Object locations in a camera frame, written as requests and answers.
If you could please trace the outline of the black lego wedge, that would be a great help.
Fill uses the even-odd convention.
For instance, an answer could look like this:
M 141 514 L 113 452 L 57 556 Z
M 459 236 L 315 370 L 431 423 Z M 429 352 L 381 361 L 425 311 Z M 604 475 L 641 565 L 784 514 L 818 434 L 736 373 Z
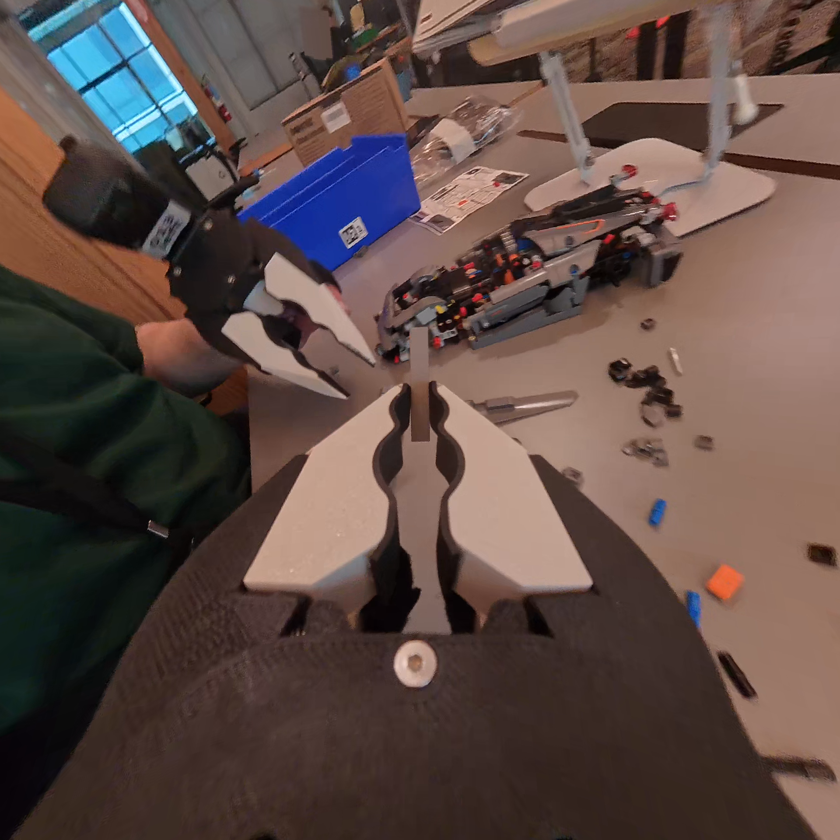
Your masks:
M 760 757 L 763 765 L 773 774 L 829 784 L 837 782 L 834 769 L 822 759 L 789 754 L 764 754 Z

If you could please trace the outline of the orange lego piece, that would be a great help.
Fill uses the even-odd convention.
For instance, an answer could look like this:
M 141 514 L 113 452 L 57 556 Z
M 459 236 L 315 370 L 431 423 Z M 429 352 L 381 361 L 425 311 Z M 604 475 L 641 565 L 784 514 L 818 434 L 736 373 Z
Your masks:
M 729 602 L 740 593 L 744 575 L 728 564 L 719 565 L 705 583 L 706 592 L 720 602 Z

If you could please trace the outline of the blue bin with white label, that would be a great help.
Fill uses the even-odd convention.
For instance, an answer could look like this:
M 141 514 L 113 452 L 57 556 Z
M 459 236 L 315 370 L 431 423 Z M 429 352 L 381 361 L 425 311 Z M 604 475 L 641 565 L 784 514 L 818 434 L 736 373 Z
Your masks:
M 358 136 L 238 212 L 287 236 L 328 270 L 414 215 L 421 206 L 403 133 Z

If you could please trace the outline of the person's green shirt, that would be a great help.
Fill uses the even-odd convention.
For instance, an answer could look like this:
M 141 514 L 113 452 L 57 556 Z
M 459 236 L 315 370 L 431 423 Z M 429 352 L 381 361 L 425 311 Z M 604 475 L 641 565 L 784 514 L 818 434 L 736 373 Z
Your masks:
M 4 267 L 1 288 L 9 838 L 82 738 L 178 549 L 249 497 L 250 456 L 230 422 L 143 376 L 130 322 Z

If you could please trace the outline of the white book stand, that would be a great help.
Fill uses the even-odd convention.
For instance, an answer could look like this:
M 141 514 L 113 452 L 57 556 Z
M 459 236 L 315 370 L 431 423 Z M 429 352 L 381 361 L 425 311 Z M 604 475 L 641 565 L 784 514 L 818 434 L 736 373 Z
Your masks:
M 696 152 L 665 140 L 643 139 L 594 156 L 573 103 L 562 48 L 656 16 L 695 9 L 705 14 L 709 50 L 707 149 Z M 665 202 L 677 203 L 679 218 L 668 224 L 676 237 L 766 202 L 775 189 L 768 176 L 722 160 L 730 141 L 730 99 L 734 98 L 738 123 L 750 122 L 758 114 L 748 80 L 732 56 L 732 23 L 732 2 L 722 1 L 513 2 L 493 31 L 466 41 L 482 66 L 538 56 L 542 78 L 559 112 L 574 168 L 534 187 L 524 199 L 526 207 L 542 211 L 606 186 L 622 163 L 637 168 L 624 186 L 642 186 Z

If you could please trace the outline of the window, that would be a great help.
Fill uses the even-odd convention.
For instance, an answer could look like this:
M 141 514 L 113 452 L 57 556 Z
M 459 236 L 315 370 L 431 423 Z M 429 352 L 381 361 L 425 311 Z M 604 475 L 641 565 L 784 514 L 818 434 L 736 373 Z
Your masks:
M 127 152 L 196 125 L 193 100 L 126 2 L 41 1 L 17 18 Z

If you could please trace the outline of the thin grey lego piece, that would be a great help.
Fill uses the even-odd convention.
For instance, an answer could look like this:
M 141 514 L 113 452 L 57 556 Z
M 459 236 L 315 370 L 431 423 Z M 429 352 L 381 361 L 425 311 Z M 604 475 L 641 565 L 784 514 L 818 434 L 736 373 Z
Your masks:
M 428 443 L 431 436 L 429 421 L 429 333 L 426 327 L 414 327 L 409 332 L 411 387 L 411 438 L 414 443 Z

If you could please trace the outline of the grey lego vehicle model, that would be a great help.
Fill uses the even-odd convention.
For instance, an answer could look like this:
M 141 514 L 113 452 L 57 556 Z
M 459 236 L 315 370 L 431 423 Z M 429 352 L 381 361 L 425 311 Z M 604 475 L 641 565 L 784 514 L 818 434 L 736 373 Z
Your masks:
M 682 257 L 668 224 L 677 205 L 623 184 L 607 185 L 514 219 L 472 245 L 451 266 L 419 269 L 385 295 L 374 320 L 376 352 L 410 358 L 410 331 L 425 328 L 432 348 L 467 342 L 478 350 L 577 316 L 587 294 L 638 278 L 665 284 Z

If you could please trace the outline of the white sticker sheet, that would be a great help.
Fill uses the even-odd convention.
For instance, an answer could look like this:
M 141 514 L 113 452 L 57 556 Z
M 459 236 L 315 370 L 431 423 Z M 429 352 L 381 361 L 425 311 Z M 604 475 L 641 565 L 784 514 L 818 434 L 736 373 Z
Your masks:
M 424 198 L 408 220 L 442 235 L 529 177 L 524 172 L 472 167 Z

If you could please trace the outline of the clear plastic parts bag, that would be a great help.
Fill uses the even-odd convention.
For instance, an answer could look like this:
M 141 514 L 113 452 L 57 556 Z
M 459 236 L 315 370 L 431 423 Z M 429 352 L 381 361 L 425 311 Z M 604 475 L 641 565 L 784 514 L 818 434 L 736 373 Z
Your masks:
M 421 127 L 409 143 L 416 187 L 422 192 L 513 133 L 521 120 L 519 108 L 483 95 L 468 96 L 441 117 L 421 118 Z

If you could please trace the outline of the cardboard box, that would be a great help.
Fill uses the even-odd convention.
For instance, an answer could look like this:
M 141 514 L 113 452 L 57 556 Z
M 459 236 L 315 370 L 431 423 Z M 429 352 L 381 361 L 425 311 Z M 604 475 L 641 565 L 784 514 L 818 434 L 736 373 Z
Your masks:
M 356 137 L 404 134 L 408 123 L 392 63 L 384 58 L 288 115 L 282 128 L 307 167 L 335 149 L 349 148 Z

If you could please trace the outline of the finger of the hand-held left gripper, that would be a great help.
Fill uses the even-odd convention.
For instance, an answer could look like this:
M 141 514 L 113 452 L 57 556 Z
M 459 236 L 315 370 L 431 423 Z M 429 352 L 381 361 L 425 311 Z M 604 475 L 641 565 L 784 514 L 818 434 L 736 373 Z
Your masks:
M 349 398 L 339 384 L 313 368 L 285 340 L 274 341 L 266 330 L 264 319 L 256 313 L 231 315 L 222 327 L 222 335 L 264 374 L 321 396 L 339 400 Z
M 318 328 L 370 366 L 376 356 L 328 284 L 318 283 L 286 257 L 274 254 L 264 271 L 266 293 L 303 311 Z

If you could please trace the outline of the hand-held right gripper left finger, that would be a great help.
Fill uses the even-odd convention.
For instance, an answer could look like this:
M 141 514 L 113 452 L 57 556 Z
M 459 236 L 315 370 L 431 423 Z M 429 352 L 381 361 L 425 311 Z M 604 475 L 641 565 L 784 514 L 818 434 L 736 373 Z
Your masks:
M 392 483 L 410 414 L 410 387 L 394 386 L 304 456 L 246 590 L 305 595 L 346 613 L 394 598 L 402 549 Z

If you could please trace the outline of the black desk mat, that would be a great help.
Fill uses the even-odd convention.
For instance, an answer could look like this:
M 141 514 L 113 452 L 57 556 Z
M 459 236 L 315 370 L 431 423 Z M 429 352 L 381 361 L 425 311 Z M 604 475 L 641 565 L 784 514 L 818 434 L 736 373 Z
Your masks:
M 781 104 L 761 103 L 755 120 L 741 125 L 734 122 L 734 106 L 730 105 L 730 140 L 755 128 L 782 108 Z M 708 145 L 707 111 L 707 105 L 701 102 L 620 101 L 583 121 L 582 129 L 591 146 L 601 149 L 613 150 L 637 140 L 660 139 L 703 152 Z M 782 172 L 773 169 L 780 165 L 777 163 L 759 165 L 760 158 L 756 155 L 727 152 L 723 159 Z

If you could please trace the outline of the person's left forearm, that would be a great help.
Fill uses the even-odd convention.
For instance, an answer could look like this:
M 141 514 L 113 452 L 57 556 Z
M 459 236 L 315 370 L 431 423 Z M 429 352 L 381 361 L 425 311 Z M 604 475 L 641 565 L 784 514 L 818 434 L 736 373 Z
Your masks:
M 210 346 L 185 318 L 147 322 L 134 331 L 143 376 L 186 397 L 212 392 L 245 367 Z

